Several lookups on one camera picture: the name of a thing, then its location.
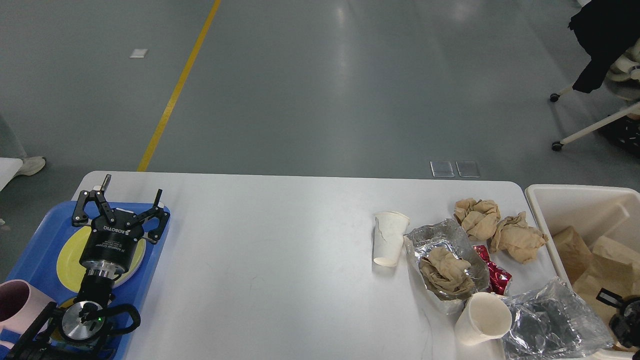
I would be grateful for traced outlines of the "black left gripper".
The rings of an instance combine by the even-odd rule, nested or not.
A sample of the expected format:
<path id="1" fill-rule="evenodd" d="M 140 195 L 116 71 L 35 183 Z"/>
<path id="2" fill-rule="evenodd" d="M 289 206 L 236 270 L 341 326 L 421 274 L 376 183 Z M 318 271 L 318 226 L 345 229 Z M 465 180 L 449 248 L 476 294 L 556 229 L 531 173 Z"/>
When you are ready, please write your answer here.
<path id="1" fill-rule="evenodd" d="M 135 215 L 135 227 L 125 229 L 128 221 L 115 224 L 115 211 L 105 198 L 112 175 L 107 174 L 101 185 L 91 190 L 82 190 L 71 215 L 73 227 L 91 225 L 87 243 L 78 262 L 87 270 L 107 271 L 110 278 L 118 277 L 129 271 L 140 240 L 157 244 L 169 223 L 170 214 L 162 204 L 162 189 L 158 189 L 149 209 Z M 94 203 L 98 216 L 90 218 L 86 212 L 89 203 Z M 145 224 L 153 223 L 146 229 Z"/>

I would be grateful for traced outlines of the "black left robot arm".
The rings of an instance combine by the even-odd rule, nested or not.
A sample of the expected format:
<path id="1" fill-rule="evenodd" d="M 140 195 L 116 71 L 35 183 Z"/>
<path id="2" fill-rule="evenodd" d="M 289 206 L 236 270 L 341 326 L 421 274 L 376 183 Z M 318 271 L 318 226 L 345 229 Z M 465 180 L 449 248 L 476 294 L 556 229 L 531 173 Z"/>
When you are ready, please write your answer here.
<path id="1" fill-rule="evenodd" d="M 141 325 L 170 210 L 109 203 L 101 185 L 53 207 L 1 285 L 3 360 L 121 360 Z"/>

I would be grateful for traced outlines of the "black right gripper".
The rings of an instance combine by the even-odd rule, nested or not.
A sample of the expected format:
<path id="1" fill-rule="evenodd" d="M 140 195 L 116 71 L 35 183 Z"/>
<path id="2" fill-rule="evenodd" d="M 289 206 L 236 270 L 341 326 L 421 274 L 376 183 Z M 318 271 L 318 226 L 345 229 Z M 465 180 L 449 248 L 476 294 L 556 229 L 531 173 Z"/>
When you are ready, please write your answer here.
<path id="1" fill-rule="evenodd" d="M 601 288 L 596 300 L 617 309 L 609 321 L 610 330 L 621 346 L 640 346 L 640 298 L 624 298 L 606 288 Z"/>

